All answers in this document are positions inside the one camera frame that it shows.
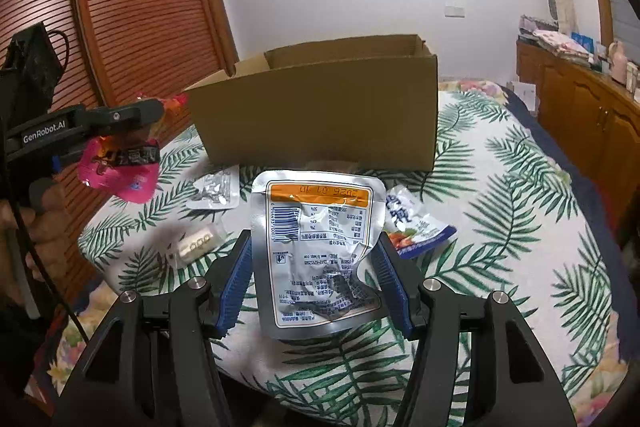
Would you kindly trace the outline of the person's left hand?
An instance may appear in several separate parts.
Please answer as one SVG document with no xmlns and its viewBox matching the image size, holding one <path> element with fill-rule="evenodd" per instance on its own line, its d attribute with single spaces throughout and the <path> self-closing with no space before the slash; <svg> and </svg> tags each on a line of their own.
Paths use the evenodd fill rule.
<svg viewBox="0 0 640 427">
<path fill-rule="evenodd" d="M 61 280 L 66 273 L 66 235 L 70 215 L 65 207 L 64 187 L 52 182 L 40 199 L 42 211 L 22 208 L 21 215 L 36 253 L 53 280 Z M 15 231 L 17 225 L 6 200 L 1 202 L 1 296 L 19 306 L 25 301 L 12 267 L 11 255 L 6 246 L 6 231 Z"/>
</svg>

